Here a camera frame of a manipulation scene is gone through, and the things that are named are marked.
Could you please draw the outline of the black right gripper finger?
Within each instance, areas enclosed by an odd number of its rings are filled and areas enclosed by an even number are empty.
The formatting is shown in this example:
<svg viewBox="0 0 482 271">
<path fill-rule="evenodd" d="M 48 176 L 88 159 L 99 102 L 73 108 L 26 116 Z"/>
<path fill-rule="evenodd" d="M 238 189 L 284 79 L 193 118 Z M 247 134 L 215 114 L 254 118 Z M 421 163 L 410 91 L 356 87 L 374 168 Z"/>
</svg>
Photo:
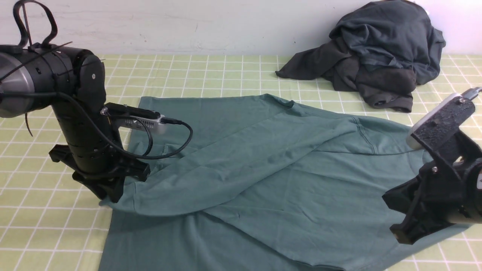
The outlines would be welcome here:
<svg viewBox="0 0 482 271">
<path fill-rule="evenodd" d="M 390 226 L 396 241 L 403 245 L 414 245 L 420 239 L 453 227 L 455 223 L 447 221 L 438 211 L 416 211 L 403 214 L 390 211 L 398 220 Z"/>
</svg>

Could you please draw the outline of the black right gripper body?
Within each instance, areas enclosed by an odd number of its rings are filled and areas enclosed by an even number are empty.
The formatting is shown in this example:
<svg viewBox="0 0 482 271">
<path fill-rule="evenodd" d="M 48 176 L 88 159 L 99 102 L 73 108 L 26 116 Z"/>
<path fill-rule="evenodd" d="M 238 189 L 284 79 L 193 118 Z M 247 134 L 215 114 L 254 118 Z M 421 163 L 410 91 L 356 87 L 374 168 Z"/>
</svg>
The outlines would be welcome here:
<svg viewBox="0 0 482 271">
<path fill-rule="evenodd" d="M 481 148 L 461 130 L 417 130 L 410 138 L 432 161 L 412 180 L 383 195 L 388 208 L 418 223 L 481 223 Z"/>
</svg>

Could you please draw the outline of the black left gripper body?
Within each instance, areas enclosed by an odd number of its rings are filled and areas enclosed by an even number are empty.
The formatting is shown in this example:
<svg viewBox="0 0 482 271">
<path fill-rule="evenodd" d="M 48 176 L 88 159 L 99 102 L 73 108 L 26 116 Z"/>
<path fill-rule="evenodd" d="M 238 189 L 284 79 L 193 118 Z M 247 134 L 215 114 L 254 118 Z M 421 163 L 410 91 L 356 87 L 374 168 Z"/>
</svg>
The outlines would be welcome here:
<svg viewBox="0 0 482 271">
<path fill-rule="evenodd" d="M 53 162 L 62 162 L 73 169 L 81 181 L 99 186 L 122 187 L 126 179 L 132 177 L 145 181 L 150 173 L 148 163 L 121 153 L 112 146 L 94 149 L 55 145 L 49 156 Z"/>
</svg>

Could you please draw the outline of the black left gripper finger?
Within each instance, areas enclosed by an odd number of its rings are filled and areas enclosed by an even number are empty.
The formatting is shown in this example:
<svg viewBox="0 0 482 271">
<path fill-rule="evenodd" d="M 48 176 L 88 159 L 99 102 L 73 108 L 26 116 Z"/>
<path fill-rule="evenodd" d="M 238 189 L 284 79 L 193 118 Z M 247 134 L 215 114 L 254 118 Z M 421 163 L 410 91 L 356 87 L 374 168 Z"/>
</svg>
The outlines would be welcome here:
<svg viewBox="0 0 482 271">
<path fill-rule="evenodd" d="M 83 178 L 81 184 L 87 187 L 98 199 L 109 199 L 117 203 L 123 195 L 125 177 L 100 178 L 90 180 Z"/>
</svg>

